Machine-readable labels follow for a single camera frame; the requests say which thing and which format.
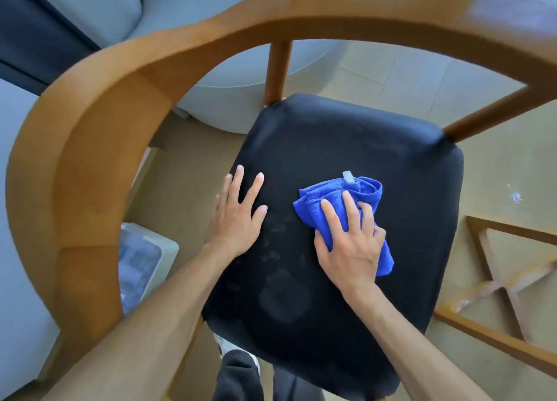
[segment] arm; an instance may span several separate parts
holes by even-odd
[[[257,175],[238,203],[243,167],[228,174],[208,242],[191,262],[141,303],[45,396],[45,400],[152,401],[161,399],[184,356],[201,309],[220,274],[259,235],[267,206],[251,217],[263,184]]]
[[[359,202],[360,215],[348,192],[343,193],[348,214],[344,232],[332,205],[321,207],[331,228],[333,250],[316,232],[319,264],[338,287],[349,306],[366,325],[400,376],[413,400],[491,400],[491,398],[429,342],[386,299],[375,285],[379,252],[385,230],[373,221],[370,205]]]

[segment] black leather seat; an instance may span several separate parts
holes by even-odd
[[[297,217],[298,190],[354,176],[379,180],[375,215],[395,264],[377,278],[387,298],[425,332],[458,219],[461,150],[435,124],[293,95],[264,109],[236,158],[265,184],[269,206],[254,246],[226,269],[203,315],[211,329],[270,363],[347,399],[391,395],[399,384],[372,335],[317,263],[314,231]]]

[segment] forearm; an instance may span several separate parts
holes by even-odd
[[[230,257],[223,246],[205,245],[75,365],[45,400],[161,399]]]
[[[413,400],[491,399],[412,326],[377,286],[345,299],[375,337]]]

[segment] plastic storage box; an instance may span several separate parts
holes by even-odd
[[[178,244],[131,222],[122,223],[118,274],[124,315],[168,276]]]

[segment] white sneaker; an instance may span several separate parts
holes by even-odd
[[[217,344],[220,348],[220,358],[224,357],[225,354],[229,351],[232,350],[242,350],[244,352],[246,352],[247,354],[249,354],[251,356],[251,358],[253,358],[255,365],[257,366],[257,373],[261,374],[261,366],[259,365],[259,360],[257,360],[257,357],[255,357],[253,354],[248,353],[246,350],[244,350],[243,348],[238,347],[237,345],[234,345],[233,343],[231,343],[230,341],[226,341],[226,339],[224,339],[223,337],[213,333],[214,335],[214,339],[215,341],[217,341]]]

